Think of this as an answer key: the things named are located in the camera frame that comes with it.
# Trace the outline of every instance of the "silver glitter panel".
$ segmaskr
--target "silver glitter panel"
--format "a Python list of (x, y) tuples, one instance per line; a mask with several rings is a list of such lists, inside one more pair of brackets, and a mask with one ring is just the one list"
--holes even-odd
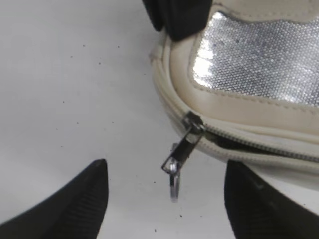
[(319, 18), (245, 23), (217, 12), (193, 66), (211, 89), (319, 106)]

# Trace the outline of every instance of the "white background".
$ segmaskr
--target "white background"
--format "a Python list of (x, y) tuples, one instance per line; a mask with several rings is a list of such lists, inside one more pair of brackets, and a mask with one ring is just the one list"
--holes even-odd
[(194, 153), (170, 201), (160, 166), (179, 137), (153, 88), (157, 38), (141, 0), (1, 1), (1, 222), (106, 158), (100, 239), (234, 238), (225, 164)]

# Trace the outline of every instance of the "stitching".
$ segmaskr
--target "stitching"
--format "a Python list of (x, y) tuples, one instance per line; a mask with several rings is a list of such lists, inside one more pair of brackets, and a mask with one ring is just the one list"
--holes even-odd
[(224, 4), (218, 2), (218, 3), (215, 3), (213, 5), (215, 6), (220, 6), (220, 7), (223, 7), (225, 9), (227, 9), (231, 14), (235, 14), (235, 15), (238, 15), (238, 16), (248, 16), (248, 17), (266, 17), (266, 16), (277, 16), (277, 15), (280, 15), (280, 16), (283, 16), (283, 17), (297, 17), (297, 16), (304, 16), (304, 15), (307, 15), (311, 12), (313, 12), (315, 10), (314, 8), (314, 3), (313, 3), (313, 0), (307, 0), (308, 4), (309, 4), (309, 7), (308, 7), (308, 10), (307, 11), (304, 11), (304, 12), (300, 12), (300, 13), (296, 13), (296, 14), (290, 14), (290, 13), (283, 13), (283, 12), (269, 12), (269, 13), (266, 13), (266, 14), (256, 14), (256, 15), (252, 15), (252, 14), (246, 14), (246, 13), (242, 13), (242, 12), (238, 12), (238, 11), (234, 11), (232, 10), (231, 8), (225, 6)]
[(192, 45), (192, 50), (191, 50), (191, 53), (190, 53), (189, 58), (188, 58), (188, 65), (187, 65), (187, 74), (186, 74), (186, 76), (187, 76), (188, 80), (190, 81), (190, 83), (196, 89), (201, 90), (201, 91), (209, 92), (209, 93), (214, 94), (216, 96), (229, 97), (229, 98), (233, 98), (233, 99), (251, 101), (251, 102), (260, 103), (260, 104), (273, 105), (273, 106), (276, 106), (276, 107), (279, 107), (279, 108), (284, 108), (286, 110), (293, 110), (293, 111), (301, 111), (303, 113), (310, 113), (314, 117), (319, 117), (319, 110), (315, 111), (315, 110), (305, 109), (305, 108), (298, 107), (298, 106), (280, 105), (279, 103), (271, 102), (271, 101), (269, 101), (267, 99), (263, 99), (263, 100), (262, 99), (251, 99), (251, 98), (246, 98), (245, 96), (229, 95), (227, 93), (217, 92), (215, 90), (208, 89), (208, 88), (203, 88), (203, 87), (199, 86), (197, 83), (195, 83), (195, 80), (193, 79), (193, 75), (190, 75), (190, 73), (193, 72), (192, 65), (194, 64), (194, 61), (192, 60), (192, 58), (194, 58), (194, 57), (192, 57), (192, 56), (194, 56), (194, 51), (196, 49), (195, 45), (198, 43), (199, 37), (203, 36), (203, 35), (204, 35), (204, 31), (196, 34), (195, 40), (194, 40), (193, 45)]

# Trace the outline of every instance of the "zipper ring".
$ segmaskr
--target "zipper ring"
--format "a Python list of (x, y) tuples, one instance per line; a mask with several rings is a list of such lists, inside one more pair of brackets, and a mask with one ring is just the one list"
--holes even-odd
[[(170, 168), (172, 171), (177, 168), (177, 160), (174, 160), (170, 164)], [(176, 174), (169, 176), (170, 198), (172, 202), (174, 203), (178, 201), (179, 184), (180, 184), (180, 172), (178, 171)]]

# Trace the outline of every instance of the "metal zipper slider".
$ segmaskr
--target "metal zipper slider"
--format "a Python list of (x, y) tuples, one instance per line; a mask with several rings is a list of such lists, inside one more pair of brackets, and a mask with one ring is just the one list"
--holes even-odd
[(173, 202), (177, 201), (179, 195), (180, 170), (205, 134), (203, 121), (192, 112), (187, 113), (182, 123), (187, 132), (179, 144), (173, 145), (169, 157), (161, 167), (169, 175), (170, 197)]

